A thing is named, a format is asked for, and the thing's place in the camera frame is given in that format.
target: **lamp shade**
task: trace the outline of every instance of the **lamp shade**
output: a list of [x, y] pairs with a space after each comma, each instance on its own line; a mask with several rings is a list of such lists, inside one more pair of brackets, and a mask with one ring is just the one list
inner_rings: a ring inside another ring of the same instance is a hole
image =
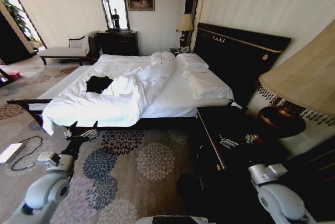
[[188, 31], [188, 30], [193, 30], [192, 15], [184, 14], [180, 18], [177, 31]]
[[335, 116], [335, 21], [259, 80], [265, 88], [293, 104]]

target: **lamp base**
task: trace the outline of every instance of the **lamp base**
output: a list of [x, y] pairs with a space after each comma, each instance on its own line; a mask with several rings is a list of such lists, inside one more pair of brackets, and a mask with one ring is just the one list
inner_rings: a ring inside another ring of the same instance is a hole
[[187, 45], [186, 32], [182, 31], [182, 36], [179, 38], [180, 48], [183, 48]]
[[264, 107], [257, 116], [261, 139], [279, 139], [297, 135], [306, 129], [305, 121], [281, 107]]

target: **table lamp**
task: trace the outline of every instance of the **table lamp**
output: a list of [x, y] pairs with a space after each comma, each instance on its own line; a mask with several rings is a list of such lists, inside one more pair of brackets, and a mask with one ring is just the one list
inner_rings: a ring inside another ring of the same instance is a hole
[[299, 134], [306, 128], [304, 119], [334, 127], [335, 21], [291, 58], [262, 74], [256, 86], [270, 101], [258, 114], [265, 138]]
[[185, 37], [185, 32], [191, 30], [193, 30], [192, 15], [182, 15], [176, 30], [182, 32], [182, 36], [179, 38], [180, 48], [183, 48], [187, 45], [187, 38]]

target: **mirror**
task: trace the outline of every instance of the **mirror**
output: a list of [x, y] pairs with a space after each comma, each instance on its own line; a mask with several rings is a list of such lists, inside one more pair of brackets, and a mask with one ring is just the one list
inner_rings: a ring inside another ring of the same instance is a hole
[[126, 0], [101, 0], [109, 30], [129, 30]]

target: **headboard trim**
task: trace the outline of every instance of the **headboard trim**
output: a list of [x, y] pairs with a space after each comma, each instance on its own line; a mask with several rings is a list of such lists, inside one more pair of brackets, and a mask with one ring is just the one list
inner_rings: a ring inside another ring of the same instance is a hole
[[209, 33], [212, 33], [212, 34], [215, 34], [215, 35], [218, 35], [218, 36], [221, 36], [221, 37], [229, 38], [229, 39], [231, 39], [231, 40], [235, 40], [235, 41], [237, 41], [237, 42], [245, 43], [245, 44], [247, 44], [247, 45], [250, 45], [250, 46], [253, 46], [253, 47], [257, 47], [257, 48], [260, 48], [260, 49], [262, 49], [262, 50], [266, 50], [266, 51], [269, 51], [269, 52], [273, 52], [273, 53], [281, 53], [281, 52], [282, 52], [282, 50], [269, 49], [269, 48], [267, 48], [267, 47], [263, 47], [263, 46], [260, 46], [260, 45], [254, 44], [254, 43], [250, 43], [250, 42], [246, 42], [246, 41], [243, 41], [243, 40], [234, 38], [234, 37], [230, 37], [230, 36], [227, 36], [227, 35], [223, 35], [223, 34], [220, 34], [220, 33], [216, 33], [216, 32], [213, 32], [213, 31], [210, 31], [210, 30], [207, 30], [207, 29], [201, 29], [201, 28], [198, 28], [198, 29], [199, 29], [199, 30], [206, 31], [206, 32], [209, 32]]

